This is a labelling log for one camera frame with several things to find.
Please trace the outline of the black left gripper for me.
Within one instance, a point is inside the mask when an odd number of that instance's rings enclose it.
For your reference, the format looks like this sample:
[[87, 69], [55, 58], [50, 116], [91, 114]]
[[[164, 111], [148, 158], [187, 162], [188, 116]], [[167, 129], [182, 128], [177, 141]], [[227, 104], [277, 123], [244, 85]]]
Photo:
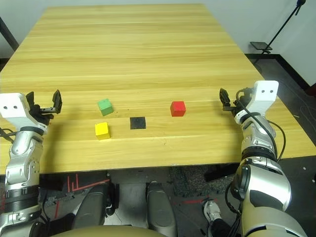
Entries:
[[62, 97], [59, 90], [53, 94], [53, 107], [40, 108], [40, 105], [34, 103], [34, 92], [31, 91], [26, 95], [27, 102], [30, 106], [29, 114], [39, 123], [49, 125], [51, 119], [54, 118], [53, 113], [59, 114], [62, 109]]

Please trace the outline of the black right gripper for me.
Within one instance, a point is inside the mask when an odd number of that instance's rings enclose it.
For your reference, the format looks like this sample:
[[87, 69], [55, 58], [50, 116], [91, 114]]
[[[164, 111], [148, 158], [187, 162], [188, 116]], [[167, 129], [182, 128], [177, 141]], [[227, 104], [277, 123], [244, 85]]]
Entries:
[[251, 100], [251, 96], [253, 92], [254, 92], [254, 87], [245, 88], [243, 90], [244, 95], [239, 97], [239, 102], [235, 100], [233, 102], [234, 106], [231, 106], [228, 92], [225, 89], [220, 88], [219, 98], [223, 105], [223, 111], [231, 112], [232, 115], [235, 116], [237, 113], [243, 110], [243, 107], [241, 106], [240, 103], [242, 103], [244, 106], [247, 106], [247, 104]]

